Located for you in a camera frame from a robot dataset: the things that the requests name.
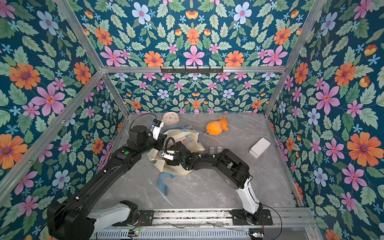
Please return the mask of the cream canvas tote bag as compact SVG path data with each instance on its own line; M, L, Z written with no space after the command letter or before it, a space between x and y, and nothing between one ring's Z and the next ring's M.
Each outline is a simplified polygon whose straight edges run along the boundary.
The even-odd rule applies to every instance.
M182 141L184 136L188 134L192 135L194 143L186 146ZM205 151L205 148L198 142L199 133L191 127L185 128L182 125L175 125L168 128L165 131L165 135L167 135L167 138L162 151L175 151L175 155L180 154L188 157L185 167L169 166L167 165L166 160L159 156L160 151L152 149L147 153L150 162L161 172L157 185L159 190L166 196L168 188L163 183L163 179L172 179L177 176L185 176L189 174L192 171L191 163L193 154L202 154Z

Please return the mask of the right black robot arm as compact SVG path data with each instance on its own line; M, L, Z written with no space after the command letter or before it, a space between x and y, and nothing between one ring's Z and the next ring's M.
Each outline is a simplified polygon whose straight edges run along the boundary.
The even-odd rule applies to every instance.
M175 142L173 138L170 141L167 140L164 149L158 153L167 165L181 167L187 172L203 169L216 171L240 197L243 213L235 216L246 219L252 225L261 221L263 205L256 197L251 185L253 176L250 174L248 164L228 149L218 154L193 153L182 142Z

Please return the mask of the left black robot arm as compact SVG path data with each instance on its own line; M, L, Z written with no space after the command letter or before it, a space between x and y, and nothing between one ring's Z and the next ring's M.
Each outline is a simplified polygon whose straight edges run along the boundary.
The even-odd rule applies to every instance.
M88 240L116 223L130 226L140 221L138 206L121 201L114 207L95 211L94 206L106 191L152 149L160 150L166 135L162 123L153 121L150 128L134 126L127 143L116 150L103 169L63 203L52 203L47 210L49 234L57 240Z

